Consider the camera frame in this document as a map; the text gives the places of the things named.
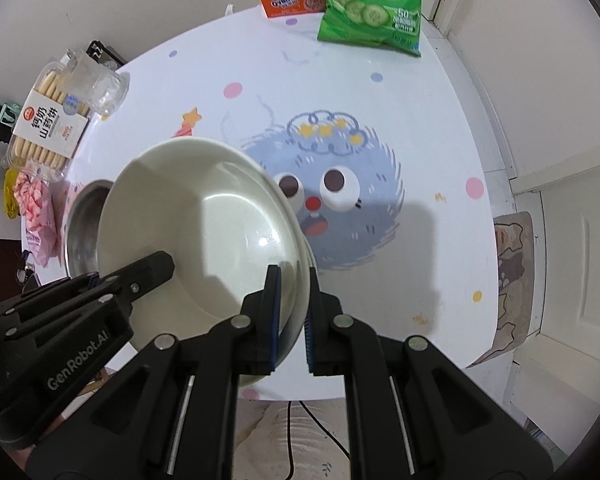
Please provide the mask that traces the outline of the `large stainless steel bowl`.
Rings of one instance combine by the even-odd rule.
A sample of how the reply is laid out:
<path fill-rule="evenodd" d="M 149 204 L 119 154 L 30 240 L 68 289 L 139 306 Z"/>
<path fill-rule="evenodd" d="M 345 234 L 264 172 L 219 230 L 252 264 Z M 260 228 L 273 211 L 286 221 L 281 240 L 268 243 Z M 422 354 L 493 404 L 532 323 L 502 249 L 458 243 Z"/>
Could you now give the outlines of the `large stainless steel bowl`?
<path fill-rule="evenodd" d="M 108 180 L 96 180 L 85 185 L 76 194 L 69 209 L 62 252 L 70 278 L 98 270 L 99 221 L 110 188 L 112 182 Z"/>

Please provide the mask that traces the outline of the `wide pale green bowl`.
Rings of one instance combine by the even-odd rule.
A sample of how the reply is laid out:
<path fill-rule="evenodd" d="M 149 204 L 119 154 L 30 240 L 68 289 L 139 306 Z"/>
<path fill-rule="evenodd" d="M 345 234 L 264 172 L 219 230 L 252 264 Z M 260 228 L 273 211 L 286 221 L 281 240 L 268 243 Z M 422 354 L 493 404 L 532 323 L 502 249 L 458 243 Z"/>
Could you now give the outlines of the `wide pale green bowl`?
<path fill-rule="evenodd" d="M 134 158 L 108 193 L 97 235 L 99 273 L 162 250 L 172 278 L 134 301 L 131 344 L 202 335 L 282 271 L 277 359 L 294 348 L 310 296 L 310 255 L 294 211 L 250 157 L 218 141 L 177 138 Z"/>

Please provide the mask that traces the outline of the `pink snack bag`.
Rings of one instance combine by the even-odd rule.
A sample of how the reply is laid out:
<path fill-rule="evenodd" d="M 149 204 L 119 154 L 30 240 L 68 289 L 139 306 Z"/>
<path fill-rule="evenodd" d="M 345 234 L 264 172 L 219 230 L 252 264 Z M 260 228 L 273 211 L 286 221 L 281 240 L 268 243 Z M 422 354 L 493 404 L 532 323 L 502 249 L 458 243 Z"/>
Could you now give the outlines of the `pink snack bag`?
<path fill-rule="evenodd" d="M 31 177 L 23 171 L 17 174 L 12 187 L 20 216 L 24 221 L 24 238 L 37 266 L 46 268 L 57 256 L 60 223 L 56 206 L 58 182 Z"/>

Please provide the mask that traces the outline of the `yellow plastic bag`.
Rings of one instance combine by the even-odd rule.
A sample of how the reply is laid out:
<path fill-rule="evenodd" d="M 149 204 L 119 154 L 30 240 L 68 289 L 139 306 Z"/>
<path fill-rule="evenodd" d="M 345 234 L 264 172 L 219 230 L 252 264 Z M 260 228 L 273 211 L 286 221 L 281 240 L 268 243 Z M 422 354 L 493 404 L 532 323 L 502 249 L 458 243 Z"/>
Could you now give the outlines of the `yellow plastic bag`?
<path fill-rule="evenodd" d="M 19 216 L 19 205 L 14 196 L 14 186 L 18 178 L 19 171 L 9 168 L 6 170 L 3 181 L 3 209 L 9 219 L 15 219 Z"/>

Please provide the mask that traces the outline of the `biscuit box with white label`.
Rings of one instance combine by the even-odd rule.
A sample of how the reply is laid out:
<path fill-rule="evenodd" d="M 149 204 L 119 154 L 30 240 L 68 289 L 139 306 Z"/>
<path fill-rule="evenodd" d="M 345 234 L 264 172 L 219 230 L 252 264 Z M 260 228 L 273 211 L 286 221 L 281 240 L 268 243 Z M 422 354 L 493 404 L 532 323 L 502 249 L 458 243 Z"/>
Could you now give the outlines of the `biscuit box with white label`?
<path fill-rule="evenodd" d="M 52 61 L 41 70 L 18 113 L 5 155 L 7 168 L 47 183 L 65 177 L 91 115 L 85 102 L 61 90 L 65 67 Z"/>

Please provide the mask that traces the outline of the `patterned floor mat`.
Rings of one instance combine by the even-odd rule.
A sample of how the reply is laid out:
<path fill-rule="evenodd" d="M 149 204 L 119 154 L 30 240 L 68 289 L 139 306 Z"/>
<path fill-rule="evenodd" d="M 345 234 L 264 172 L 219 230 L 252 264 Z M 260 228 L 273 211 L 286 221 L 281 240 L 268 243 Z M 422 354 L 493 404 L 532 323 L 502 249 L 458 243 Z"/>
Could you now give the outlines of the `patterned floor mat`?
<path fill-rule="evenodd" d="M 498 251 L 498 322 L 491 348 L 477 366 L 520 347 L 528 337 L 534 295 L 534 234 L 528 211 L 494 220 Z"/>

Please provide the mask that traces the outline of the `clear glass cup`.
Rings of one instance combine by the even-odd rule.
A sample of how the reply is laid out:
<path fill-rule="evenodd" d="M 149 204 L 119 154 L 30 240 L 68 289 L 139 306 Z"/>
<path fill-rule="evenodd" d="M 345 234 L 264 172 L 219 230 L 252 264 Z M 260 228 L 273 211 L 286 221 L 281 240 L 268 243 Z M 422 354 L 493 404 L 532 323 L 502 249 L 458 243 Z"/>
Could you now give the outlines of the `clear glass cup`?
<path fill-rule="evenodd" d="M 68 62 L 59 75 L 59 88 L 88 105 L 100 116 L 116 112 L 129 92 L 130 75 L 97 63 L 84 51 L 67 52 Z"/>

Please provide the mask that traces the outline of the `green Lays chips bag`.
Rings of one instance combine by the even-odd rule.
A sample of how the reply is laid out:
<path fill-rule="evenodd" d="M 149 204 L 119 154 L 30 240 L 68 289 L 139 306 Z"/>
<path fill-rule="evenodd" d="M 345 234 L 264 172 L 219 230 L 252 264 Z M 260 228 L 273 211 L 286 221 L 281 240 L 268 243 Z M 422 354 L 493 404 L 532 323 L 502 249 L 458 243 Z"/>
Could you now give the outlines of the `green Lays chips bag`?
<path fill-rule="evenodd" d="M 419 56 L 422 0 L 326 0 L 317 39 Z"/>

